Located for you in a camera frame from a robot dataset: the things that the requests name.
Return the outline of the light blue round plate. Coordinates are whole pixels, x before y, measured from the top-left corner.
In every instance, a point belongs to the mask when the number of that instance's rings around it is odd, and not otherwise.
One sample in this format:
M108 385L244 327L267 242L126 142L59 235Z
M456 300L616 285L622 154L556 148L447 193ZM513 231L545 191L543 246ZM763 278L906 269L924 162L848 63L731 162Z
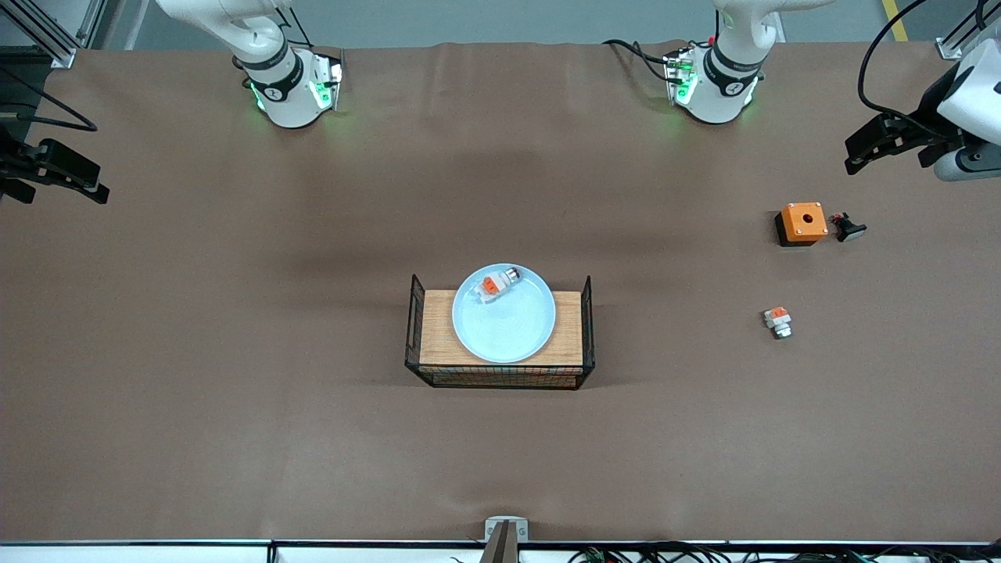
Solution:
M489 272L517 267L521 279L500 298L480 303L473 289ZM497 263L473 271L457 289L451 311L455 334L469 352L494 364L535 355L554 331L554 292L535 271Z

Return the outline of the brown table cover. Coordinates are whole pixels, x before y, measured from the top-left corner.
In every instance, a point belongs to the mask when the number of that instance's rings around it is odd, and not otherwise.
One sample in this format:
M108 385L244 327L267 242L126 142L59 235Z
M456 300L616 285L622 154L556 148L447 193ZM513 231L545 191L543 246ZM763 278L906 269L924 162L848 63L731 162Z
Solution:
M863 51L780 44L714 127L608 46L357 50L302 131L222 52L78 55L98 131L31 135L110 197L0 203L0 538L1001 538L1001 181L848 176ZM591 278L582 388L404 367L412 275L497 263Z

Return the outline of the aluminium frame profile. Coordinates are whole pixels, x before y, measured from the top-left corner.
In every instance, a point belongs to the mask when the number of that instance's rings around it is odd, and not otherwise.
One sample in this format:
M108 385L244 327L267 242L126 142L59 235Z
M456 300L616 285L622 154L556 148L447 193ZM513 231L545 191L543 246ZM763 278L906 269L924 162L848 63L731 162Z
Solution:
M34 0L0 0L0 14L52 60L52 68L69 69L78 50L77 39Z
M935 46L944 60L958 61L987 37L987 29L1001 20L1001 0L975 0L962 11L962 18L935 39Z
M93 46L108 2L109 0L87 0L86 10L76 32L76 39L81 47L90 48Z

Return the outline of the orange button enclosure box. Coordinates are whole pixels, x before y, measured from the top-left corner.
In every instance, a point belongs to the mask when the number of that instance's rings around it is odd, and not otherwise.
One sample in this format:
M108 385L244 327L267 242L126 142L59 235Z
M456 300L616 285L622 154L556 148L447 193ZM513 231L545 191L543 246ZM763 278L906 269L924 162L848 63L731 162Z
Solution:
M809 247L830 234L822 203L788 203L773 218L780 246Z

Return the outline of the white table edge rail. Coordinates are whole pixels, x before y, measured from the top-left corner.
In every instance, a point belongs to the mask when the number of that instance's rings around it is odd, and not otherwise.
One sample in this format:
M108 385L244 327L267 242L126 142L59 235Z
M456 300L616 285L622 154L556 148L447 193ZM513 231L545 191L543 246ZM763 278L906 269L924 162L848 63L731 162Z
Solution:
M3 541L0 563L479 563L483 540ZM519 563L1001 563L989 542L532 540Z

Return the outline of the grey metal bracket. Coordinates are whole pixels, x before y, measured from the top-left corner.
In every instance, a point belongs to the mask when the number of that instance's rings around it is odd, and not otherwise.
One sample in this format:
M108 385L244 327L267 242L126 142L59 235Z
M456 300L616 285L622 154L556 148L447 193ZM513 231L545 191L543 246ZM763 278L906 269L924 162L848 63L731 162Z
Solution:
M507 538L515 538L518 543L528 543L529 521L514 515L496 515L485 520L485 542L489 542L497 529L507 530Z

